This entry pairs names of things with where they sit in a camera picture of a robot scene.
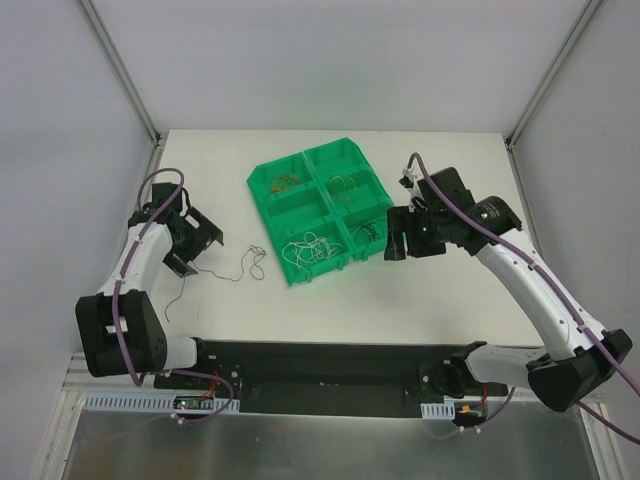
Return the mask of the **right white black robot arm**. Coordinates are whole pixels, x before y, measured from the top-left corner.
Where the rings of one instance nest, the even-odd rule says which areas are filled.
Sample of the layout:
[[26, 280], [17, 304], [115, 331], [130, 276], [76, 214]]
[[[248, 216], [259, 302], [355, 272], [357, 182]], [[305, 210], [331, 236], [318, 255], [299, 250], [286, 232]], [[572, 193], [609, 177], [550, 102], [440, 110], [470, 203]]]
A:
[[475, 341], [431, 373], [434, 389], [461, 398], [486, 383], [523, 387], [564, 412], [613, 376], [631, 338], [606, 329], [561, 286], [501, 198], [475, 201], [453, 167], [429, 178], [404, 169], [399, 182], [410, 202], [387, 211], [385, 259], [442, 255], [447, 244], [464, 249], [503, 284], [542, 340], [539, 348]]

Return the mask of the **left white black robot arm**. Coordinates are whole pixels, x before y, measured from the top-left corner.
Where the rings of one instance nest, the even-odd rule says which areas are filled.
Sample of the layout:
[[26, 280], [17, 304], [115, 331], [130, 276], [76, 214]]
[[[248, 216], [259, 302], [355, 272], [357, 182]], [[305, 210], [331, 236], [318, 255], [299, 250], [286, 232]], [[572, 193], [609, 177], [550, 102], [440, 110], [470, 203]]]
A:
[[201, 340], [170, 336], [151, 302], [162, 266], [177, 277], [195, 275], [190, 263], [223, 232], [198, 209], [178, 184], [156, 183], [151, 200], [128, 220], [128, 236], [115, 270], [94, 295], [75, 306], [88, 370], [94, 377], [176, 370], [188, 388], [204, 387], [210, 363], [199, 356]]

